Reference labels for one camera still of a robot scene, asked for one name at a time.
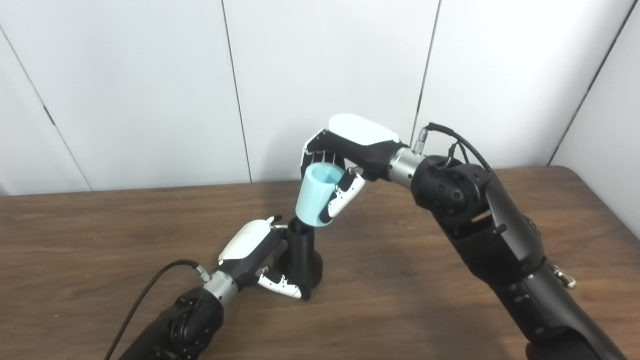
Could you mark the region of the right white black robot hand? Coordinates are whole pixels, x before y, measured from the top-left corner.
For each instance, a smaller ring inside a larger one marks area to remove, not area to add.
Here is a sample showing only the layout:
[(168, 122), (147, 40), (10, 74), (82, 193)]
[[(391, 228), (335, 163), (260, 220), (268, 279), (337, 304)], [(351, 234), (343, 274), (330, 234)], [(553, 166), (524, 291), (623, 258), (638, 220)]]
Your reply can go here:
[(336, 166), (342, 173), (326, 200), (320, 203), (314, 227), (333, 220), (361, 192), (368, 182), (390, 182), (392, 161), (409, 146), (390, 129), (354, 114), (337, 114), (308, 139), (301, 151), (301, 177), (313, 164)]

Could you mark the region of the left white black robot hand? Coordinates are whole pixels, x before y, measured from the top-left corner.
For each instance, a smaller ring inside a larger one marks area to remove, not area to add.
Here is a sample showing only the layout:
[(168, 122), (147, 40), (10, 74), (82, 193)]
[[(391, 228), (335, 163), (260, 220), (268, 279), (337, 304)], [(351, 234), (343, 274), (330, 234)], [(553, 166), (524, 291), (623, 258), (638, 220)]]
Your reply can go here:
[(234, 294), (258, 285), (266, 290), (302, 301), (311, 299), (311, 291), (295, 284), (282, 272), (265, 266), (266, 260), (284, 241), (284, 225), (279, 225), (282, 215), (268, 219), (254, 219), (245, 224), (231, 239), (218, 257), (218, 265), (206, 284), (208, 291), (222, 303), (229, 297), (222, 295), (219, 286), (213, 283), (221, 278), (225, 287)]

